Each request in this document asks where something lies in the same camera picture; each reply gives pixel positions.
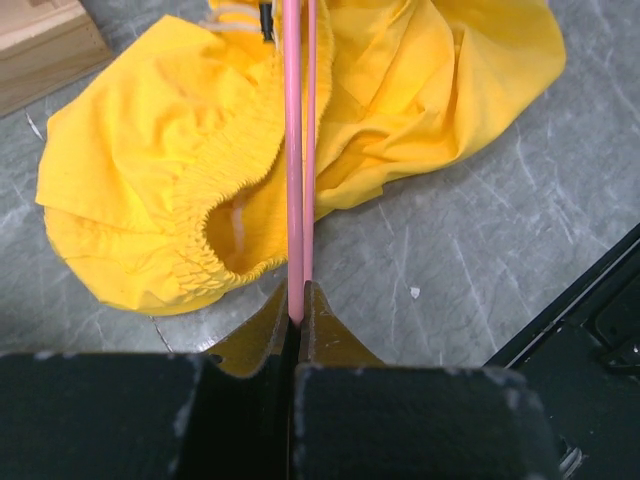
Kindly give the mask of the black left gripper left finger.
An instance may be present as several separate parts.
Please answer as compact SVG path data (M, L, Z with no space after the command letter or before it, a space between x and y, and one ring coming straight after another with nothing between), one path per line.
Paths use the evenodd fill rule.
M5 352L5 479L285 479L287 289L203 353Z

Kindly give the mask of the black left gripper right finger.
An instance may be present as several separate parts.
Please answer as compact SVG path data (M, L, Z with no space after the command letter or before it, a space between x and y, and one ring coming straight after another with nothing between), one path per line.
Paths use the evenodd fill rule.
M557 479L556 438L525 377L497 367L394 367L305 287L292 405L296 479Z

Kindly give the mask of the yellow shorts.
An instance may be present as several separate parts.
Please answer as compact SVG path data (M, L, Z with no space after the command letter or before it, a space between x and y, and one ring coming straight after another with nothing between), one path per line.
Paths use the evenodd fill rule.
M208 306L287 259L284 67L215 1L165 16L48 121L36 200L53 250L101 302ZM315 214L495 140L562 73L543 1L321 1Z

